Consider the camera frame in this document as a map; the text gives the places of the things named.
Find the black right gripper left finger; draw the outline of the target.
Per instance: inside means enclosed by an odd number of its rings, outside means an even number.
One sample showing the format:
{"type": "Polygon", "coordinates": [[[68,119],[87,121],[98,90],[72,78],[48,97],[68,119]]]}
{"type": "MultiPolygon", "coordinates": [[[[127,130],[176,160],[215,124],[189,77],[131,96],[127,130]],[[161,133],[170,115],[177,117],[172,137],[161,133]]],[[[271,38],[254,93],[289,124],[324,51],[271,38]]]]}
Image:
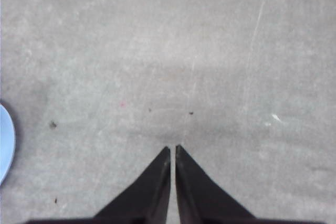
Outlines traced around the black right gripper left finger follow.
{"type": "Polygon", "coordinates": [[[164,147],[141,175],[95,219],[106,223],[166,223],[171,189],[171,152],[164,147]]]}

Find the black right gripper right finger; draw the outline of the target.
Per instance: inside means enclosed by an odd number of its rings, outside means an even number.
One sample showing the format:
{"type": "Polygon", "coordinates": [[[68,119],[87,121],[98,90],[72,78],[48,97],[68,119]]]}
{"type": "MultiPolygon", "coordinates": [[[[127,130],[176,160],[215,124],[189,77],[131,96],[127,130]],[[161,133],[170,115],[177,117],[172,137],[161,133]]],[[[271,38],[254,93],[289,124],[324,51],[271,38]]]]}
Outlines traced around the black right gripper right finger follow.
{"type": "Polygon", "coordinates": [[[256,220],[205,173],[182,145],[176,146],[175,180],[181,223],[256,220]]]}

